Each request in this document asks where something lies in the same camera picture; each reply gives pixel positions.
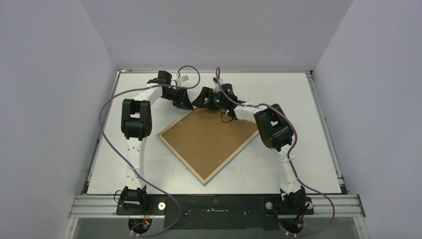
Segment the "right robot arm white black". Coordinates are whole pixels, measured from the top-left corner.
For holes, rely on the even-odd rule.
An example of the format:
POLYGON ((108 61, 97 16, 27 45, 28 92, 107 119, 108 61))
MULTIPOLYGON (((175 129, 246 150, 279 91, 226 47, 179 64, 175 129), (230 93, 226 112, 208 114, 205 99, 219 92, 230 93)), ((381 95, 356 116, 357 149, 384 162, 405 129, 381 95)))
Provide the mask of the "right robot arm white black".
POLYGON ((223 112, 234 120, 255 123, 263 144, 277 159, 282 209, 288 214, 303 214, 313 209, 310 198, 292 169, 291 154, 282 150, 294 142, 294 131, 278 104, 254 106, 241 101, 234 94, 232 85, 226 83, 214 89, 203 87, 193 106, 223 112))

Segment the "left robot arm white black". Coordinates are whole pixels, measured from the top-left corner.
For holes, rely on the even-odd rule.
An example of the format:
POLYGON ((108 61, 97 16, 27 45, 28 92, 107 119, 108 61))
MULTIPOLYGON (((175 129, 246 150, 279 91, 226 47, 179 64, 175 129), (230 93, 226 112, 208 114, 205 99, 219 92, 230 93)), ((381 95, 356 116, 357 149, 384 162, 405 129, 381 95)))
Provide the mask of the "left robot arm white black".
POLYGON ((149 80, 146 89, 132 99, 122 102, 121 131, 126 139, 127 166, 126 182, 119 202, 140 215, 150 208, 144 176, 144 155, 148 136, 152 132, 151 106, 159 98, 172 101, 176 108, 192 110, 185 82, 188 76, 179 75, 175 80, 167 71, 149 80))

